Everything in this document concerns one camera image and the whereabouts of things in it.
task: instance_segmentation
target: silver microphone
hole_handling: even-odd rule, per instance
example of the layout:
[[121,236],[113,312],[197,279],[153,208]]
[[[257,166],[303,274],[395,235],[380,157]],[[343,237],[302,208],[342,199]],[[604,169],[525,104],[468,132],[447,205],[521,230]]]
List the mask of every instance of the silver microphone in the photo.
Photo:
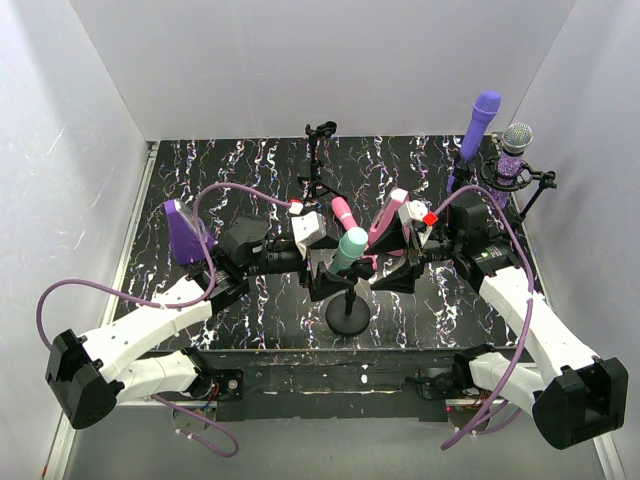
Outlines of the silver microphone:
[[[522,155],[533,139],[531,127],[526,123],[512,123],[502,134],[502,152],[496,164],[496,171],[503,177],[498,177],[496,183],[500,185],[513,185],[522,168]],[[491,196],[498,202],[500,208],[507,206],[511,192],[502,192],[494,188],[489,189]]]

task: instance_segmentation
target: pink object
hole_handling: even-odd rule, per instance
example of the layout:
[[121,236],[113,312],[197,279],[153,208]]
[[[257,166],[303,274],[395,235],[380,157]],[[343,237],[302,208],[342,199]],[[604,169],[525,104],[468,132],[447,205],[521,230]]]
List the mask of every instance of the pink object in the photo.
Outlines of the pink object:
[[[380,235],[389,227],[393,220],[393,215],[398,211],[403,203],[409,201],[409,192],[401,188],[394,188],[384,201],[384,205],[376,215],[376,218],[369,229],[369,244],[374,244]],[[394,250],[389,254],[399,257],[403,254],[403,250]]]
[[358,226],[351,214],[351,208],[349,208],[349,205],[345,202],[344,198],[336,197],[331,200],[331,210],[333,210],[333,214],[338,220],[340,220],[340,223],[342,223],[345,230],[349,231],[353,227]]

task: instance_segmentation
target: round stand base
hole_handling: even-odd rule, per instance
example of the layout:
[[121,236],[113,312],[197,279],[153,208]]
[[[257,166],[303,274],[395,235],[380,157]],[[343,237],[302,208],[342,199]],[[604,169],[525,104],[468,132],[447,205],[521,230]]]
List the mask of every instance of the round stand base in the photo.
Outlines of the round stand base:
[[369,305],[362,298],[356,296],[351,315],[344,313],[345,306],[346,297],[344,294],[338,295],[329,302],[325,314],[329,328],[333,333],[343,337],[360,335],[367,329],[369,320],[371,320]]

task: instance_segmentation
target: red tag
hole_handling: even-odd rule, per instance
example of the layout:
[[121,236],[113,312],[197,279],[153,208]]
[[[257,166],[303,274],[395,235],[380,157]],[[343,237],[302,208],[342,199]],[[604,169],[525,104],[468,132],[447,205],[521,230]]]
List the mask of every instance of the red tag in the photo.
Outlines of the red tag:
[[438,216],[433,212],[429,212],[424,216],[422,221],[427,225],[429,225],[430,227],[433,227],[435,223],[438,221]]

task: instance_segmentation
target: microphone grille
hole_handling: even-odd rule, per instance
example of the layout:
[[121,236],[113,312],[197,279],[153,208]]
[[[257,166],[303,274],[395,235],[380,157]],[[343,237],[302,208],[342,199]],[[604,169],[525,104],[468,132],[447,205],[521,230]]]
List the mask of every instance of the microphone grille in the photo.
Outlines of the microphone grille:
[[523,152],[531,143],[533,132],[526,123],[512,123],[502,134],[502,148],[511,153]]
[[473,106],[483,112],[495,113],[500,109],[500,100],[502,100],[502,97],[498,92],[485,90],[480,94]]

